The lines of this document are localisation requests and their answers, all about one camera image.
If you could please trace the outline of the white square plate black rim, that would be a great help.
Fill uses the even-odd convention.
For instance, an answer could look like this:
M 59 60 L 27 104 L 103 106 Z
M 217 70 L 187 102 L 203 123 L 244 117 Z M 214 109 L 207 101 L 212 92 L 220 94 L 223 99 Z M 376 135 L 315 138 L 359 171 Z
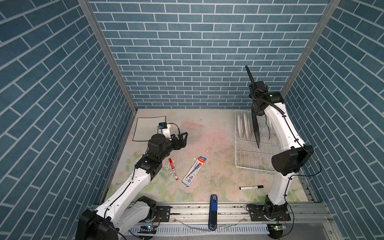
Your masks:
M 133 142 L 147 142 L 158 133 L 159 123 L 165 122 L 166 117 L 138 118 L 135 126 Z

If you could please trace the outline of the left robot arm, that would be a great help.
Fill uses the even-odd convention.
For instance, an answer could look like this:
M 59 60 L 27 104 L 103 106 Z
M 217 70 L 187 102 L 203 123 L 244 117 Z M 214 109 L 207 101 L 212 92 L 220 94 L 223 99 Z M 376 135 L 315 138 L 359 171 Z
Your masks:
M 148 149 L 135 164 L 133 173 L 122 186 L 95 210 L 85 210 L 79 218 L 77 240 L 124 240 L 125 234 L 137 223 L 152 220 L 156 201 L 142 196 L 131 207 L 137 194 L 159 173 L 163 160 L 172 151 L 185 148 L 188 133 L 155 134 Z

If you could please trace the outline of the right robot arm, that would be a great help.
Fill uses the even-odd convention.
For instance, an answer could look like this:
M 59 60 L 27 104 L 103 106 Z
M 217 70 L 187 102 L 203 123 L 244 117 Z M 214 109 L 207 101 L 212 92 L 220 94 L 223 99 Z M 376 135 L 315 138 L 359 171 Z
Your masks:
M 287 193 L 291 183 L 312 156 L 314 149 L 299 136 L 279 92 L 268 91 L 264 82 L 251 82 L 249 89 L 249 97 L 253 100 L 251 114 L 257 145 L 261 141 L 257 117 L 266 116 L 281 146 L 281 152 L 272 156 L 275 174 L 264 205 L 265 217 L 273 221 L 288 212 Z

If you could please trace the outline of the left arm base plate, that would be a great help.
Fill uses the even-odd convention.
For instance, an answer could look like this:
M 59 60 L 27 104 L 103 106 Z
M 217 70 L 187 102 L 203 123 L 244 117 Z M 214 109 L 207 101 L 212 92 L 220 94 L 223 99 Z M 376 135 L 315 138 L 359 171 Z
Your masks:
M 170 220 L 170 206 L 144 206 L 136 211 L 139 223 L 162 223 Z

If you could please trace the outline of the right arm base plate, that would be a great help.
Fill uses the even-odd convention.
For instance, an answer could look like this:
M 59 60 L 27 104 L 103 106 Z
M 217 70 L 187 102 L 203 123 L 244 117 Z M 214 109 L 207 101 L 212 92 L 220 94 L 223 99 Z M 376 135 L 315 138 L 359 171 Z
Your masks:
M 252 222 L 272 222 L 277 220 L 285 220 L 288 222 L 291 220 L 291 216 L 287 207 L 287 204 L 279 206 L 248 204 L 246 205 L 246 210 L 249 212 Z

